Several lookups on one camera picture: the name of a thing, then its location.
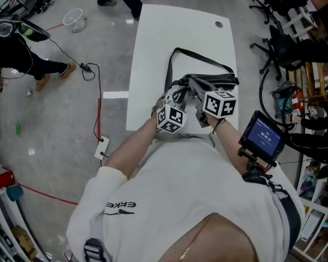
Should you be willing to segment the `red box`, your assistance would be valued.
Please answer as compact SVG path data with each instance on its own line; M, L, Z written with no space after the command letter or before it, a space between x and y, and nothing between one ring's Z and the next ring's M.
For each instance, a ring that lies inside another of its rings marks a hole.
M0 168L0 189L15 184L14 174L5 168Z

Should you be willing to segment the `white rectangular table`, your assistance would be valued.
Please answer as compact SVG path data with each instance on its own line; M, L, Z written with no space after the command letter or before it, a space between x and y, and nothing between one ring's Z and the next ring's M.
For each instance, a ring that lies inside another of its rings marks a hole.
M187 49L237 70L232 28L228 18L186 8L145 4L134 46L128 93L126 130L137 130L164 93L168 63L173 79L186 74L225 74L175 48Z

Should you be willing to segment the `white rack shelf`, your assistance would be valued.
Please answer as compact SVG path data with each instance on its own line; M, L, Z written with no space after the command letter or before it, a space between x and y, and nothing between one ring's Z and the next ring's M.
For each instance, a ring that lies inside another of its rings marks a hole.
M20 258L23 262L33 262L28 251L26 251L14 236L12 228L18 226L25 231L27 237L33 244L33 252L38 262L51 262L51 258L41 248L36 240L28 222L22 212L18 200L11 201L6 189L0 189L0 249L7 255L10 261L15 262L15 258Z

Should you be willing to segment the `person's white t-shirt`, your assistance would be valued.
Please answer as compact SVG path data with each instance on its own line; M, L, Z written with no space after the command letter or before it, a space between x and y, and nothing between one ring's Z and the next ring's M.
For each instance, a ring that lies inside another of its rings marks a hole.
M67 228L74 256L103 242L112 262L158 262L192 227L218 213L241 228L259 262L283 262L286 225L280 203L265 185L240 173L202 139L166 142L151 150L134 178L101 167L91 178Z

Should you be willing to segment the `cardboard box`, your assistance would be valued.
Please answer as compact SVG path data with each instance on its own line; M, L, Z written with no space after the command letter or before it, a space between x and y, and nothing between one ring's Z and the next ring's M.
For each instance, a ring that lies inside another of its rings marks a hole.
M23 249L25 254L28 256L28 258L33 261L34 258L37 256L37 250L34 247L34 244L29 237L27 231L23 229L22 227L16 225L11 228L11 232L16 238L18 244Z

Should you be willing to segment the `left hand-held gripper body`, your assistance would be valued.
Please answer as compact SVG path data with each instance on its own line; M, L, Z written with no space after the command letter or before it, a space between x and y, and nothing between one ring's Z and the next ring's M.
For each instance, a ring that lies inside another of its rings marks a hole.
M156 107L157 131L174 134L185 126L187 103L180 102L180 94L178 96L166 96L164 93L161 99L162 106Z

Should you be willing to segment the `wooden ladder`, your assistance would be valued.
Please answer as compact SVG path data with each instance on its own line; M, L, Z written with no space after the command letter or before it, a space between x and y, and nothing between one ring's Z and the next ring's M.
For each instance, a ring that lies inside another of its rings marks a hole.
M325 102L328 92L328 75L323 63L306 62L305 99L307 102Z

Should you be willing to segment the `black office chair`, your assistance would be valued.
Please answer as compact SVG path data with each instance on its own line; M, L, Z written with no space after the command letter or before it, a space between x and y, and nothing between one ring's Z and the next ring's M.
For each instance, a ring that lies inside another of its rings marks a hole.
M274 12L286 17L290 9L304 7L308 2L308 0L263 0L263 3L259 0L252 1L257 2L259 5L249 5L249 8L262 11L265 15L264 24L266 25L270 22L270 19L273 19L276 23Z
M280 80L282 78L280 68L294 71L306 62L320 61L317 43L311 39L305 39L297 43L291 36L285 34L282 29L272 25L269 29L271 36L262 40L267 45L266 47L257 43L249 45L251 49L256 47L268 56L264 67L259 70L259 74L264 74L268 66L273 63L278 73L276 79Z

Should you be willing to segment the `person's left forearm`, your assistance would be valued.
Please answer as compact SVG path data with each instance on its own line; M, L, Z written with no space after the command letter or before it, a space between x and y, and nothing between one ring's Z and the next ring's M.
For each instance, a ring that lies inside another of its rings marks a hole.
M145 156L157 132L157 118L152 115L110 155L105 166L121 171L128 179Z

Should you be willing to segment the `white power strip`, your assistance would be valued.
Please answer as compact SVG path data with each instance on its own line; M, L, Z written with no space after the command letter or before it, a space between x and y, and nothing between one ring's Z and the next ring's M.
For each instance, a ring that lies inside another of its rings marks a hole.
M101 136L95 152L95 157L97 159L103 160L103 158L106 156L108 145L109 145L109 139L106 138L105 136Z

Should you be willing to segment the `teal cup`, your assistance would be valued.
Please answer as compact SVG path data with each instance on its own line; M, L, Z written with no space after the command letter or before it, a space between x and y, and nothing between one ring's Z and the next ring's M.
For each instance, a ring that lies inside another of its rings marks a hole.
M11 202L16 202L23 196L24 192L20 185L14 185L6 189L6 194Z

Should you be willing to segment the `person's right forearm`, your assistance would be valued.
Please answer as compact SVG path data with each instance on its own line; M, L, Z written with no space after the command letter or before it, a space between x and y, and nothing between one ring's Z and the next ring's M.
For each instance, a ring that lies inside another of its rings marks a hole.
M207 114L207 122L216 133L232 165L241 175L245 174L247 172L248 158L238 155L238 150L240 149L238 142L241 134L230 122L226 120L219 121L209 114Z

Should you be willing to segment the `teal and red vacuum cleaner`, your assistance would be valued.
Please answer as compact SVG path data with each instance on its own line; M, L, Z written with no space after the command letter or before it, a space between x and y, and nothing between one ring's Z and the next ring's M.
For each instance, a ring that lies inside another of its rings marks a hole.
M293 113L295 109L303 111L303 107L297 106L301 103L303 96L303 90L296 84L290 81L285 81L275 91L271 92L274 99L275 106L275 118L281 119L282 113L285 115Z

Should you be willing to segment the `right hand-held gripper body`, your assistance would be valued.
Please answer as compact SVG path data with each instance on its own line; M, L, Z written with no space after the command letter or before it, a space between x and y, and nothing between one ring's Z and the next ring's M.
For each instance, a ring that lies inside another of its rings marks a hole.
M228 91L209 91L196 106L196 118L201 127L209 126L207 114L221 119L233 116L237 106L237 97Z

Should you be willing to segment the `white storage shelf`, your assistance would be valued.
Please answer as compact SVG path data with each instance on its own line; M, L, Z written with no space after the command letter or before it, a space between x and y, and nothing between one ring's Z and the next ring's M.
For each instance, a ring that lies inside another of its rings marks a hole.
M296 190L305 220L294 252L304 261L328 262L328 164L301 157Z

